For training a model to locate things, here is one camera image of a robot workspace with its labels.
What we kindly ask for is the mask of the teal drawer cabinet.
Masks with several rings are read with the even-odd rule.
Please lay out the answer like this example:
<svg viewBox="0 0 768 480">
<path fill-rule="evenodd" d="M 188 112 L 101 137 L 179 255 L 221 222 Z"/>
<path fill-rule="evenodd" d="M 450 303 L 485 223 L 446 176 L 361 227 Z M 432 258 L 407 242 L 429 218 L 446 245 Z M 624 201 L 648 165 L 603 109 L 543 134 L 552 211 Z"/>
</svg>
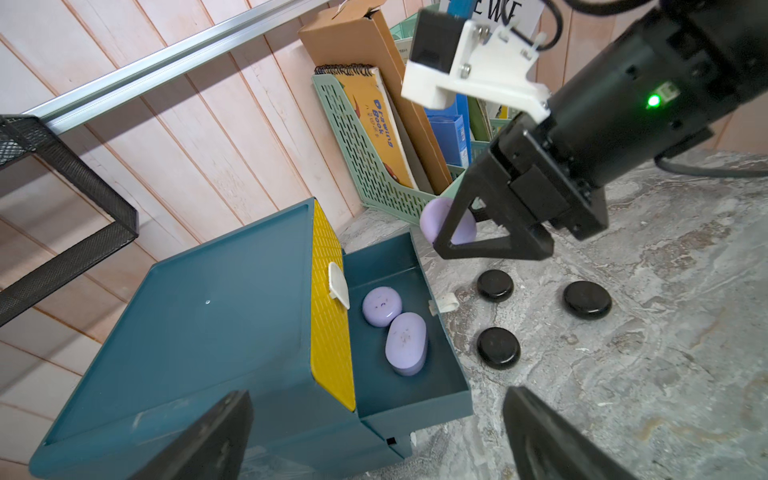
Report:
<svg viewBox="0 0 768 480">
<path fill-rule="evenodd" d="M 33 454 L 40 479 L 127 479 L 232 391 L 238 479 L 323 479 L 407 459 L 313 378 L 306 200 L 152 267 Z"/>
</svg>

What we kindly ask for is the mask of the teal drawer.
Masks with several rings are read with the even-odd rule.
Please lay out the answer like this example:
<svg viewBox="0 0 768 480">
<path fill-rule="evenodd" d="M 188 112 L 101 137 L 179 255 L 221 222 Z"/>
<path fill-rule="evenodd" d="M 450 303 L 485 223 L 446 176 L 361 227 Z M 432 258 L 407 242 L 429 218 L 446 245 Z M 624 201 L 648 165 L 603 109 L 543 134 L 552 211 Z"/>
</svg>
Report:
<svg viewBox="0 0 768 480">
<path fill-rule="evenodd" d="M 468 417 L 471 389 L 410 233 L 349 253 L 357 412 L 384 439 Z"/>
</svg>

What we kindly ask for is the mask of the yellow top drawer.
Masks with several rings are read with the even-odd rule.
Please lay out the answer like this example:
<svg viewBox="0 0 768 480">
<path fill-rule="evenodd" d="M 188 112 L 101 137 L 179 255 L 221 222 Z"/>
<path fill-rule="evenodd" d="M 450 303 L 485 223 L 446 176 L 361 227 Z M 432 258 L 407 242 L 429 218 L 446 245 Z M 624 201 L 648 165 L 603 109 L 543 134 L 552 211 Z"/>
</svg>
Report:
<svg viewBox="0 0 768 480">
<path fill-rule="evenodd" d="M 311 239 L 310 368 L 314 380 L 347 410 L 356 410 L 347 302 L 332 291 L 344 284 L 341 244 L 318 201 Z"/>
</svg>

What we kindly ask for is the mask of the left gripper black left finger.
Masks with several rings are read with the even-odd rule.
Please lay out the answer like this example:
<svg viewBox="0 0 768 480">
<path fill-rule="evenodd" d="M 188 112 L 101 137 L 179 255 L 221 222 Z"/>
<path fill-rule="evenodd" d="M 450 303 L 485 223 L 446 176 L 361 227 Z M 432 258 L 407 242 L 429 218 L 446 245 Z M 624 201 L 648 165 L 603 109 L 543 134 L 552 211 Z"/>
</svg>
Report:
<svg viewBox="0 0 768 480">
<path fill-rule="evenodd" d="M 249 392 L 232 391 L 132 477 L 236 479 L 252 424 Z"/>
</svg>

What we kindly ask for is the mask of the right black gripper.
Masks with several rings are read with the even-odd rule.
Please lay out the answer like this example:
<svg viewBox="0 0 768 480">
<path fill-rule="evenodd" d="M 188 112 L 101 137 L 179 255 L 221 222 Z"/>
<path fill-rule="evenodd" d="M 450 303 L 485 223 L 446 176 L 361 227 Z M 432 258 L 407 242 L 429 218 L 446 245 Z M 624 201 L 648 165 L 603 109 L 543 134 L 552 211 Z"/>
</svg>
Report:
<svg viewBox="0 0 768 480">
<path fill-rule="evenodd" d="M 549 100 L 505 128 L 462 175 L 433 241 L 444 259 L 540 261 L 551 228 L 608 226 L 605 187 L 709 139 L 767 89 L 763 1 L 662 1 Z"/>
</svg>

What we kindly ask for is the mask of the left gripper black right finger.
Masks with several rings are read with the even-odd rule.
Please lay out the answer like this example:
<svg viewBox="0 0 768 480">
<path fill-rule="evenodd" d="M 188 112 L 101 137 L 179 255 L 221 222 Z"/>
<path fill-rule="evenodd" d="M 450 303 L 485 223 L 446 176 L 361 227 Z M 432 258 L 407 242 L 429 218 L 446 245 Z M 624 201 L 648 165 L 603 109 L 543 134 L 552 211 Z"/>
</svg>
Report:
<svg viewBox="0 0 768 480">
<path fill-rule="evenodd" d="M 502 413 L 521 479 L 635 479 L 524 386 L 507 390 Z"/>
</svg>

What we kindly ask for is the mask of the purple earphone case top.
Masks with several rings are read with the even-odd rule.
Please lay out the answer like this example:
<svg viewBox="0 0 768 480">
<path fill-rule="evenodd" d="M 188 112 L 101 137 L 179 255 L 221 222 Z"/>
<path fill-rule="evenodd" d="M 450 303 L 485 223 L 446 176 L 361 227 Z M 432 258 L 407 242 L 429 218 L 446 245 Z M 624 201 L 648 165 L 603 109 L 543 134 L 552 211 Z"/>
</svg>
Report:
<svg viewBox="0 0 768 480">
<path fill-rule="evenodd" d="M 365 296 L 362 312 L 370 325 L 386 328 L 403 312 L 401 296 L 388 286 L 374 288 Z"/>
</svg>

